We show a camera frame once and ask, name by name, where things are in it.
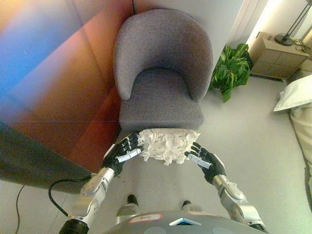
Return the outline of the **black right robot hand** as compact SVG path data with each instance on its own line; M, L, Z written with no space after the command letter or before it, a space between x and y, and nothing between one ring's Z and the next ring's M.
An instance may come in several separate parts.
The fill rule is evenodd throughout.
M204 178L208 183L213 185L214 177L217 175L226 176L224 164L219 159L219 157L209 152L206 148L199 145L198 143L193 142L191 150L186 151L184 154L188 159L198 164L198 166L202 169Z

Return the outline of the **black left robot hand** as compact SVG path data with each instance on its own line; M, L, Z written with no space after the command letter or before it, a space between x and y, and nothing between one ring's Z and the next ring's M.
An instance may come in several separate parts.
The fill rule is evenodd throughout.
M126 155L134 149L140 149L136 132L129 134L120 143L113 146L104 157L102 168L110 168L115 173L114 177L118 176L122 172L124 162L119 162L117 157Z

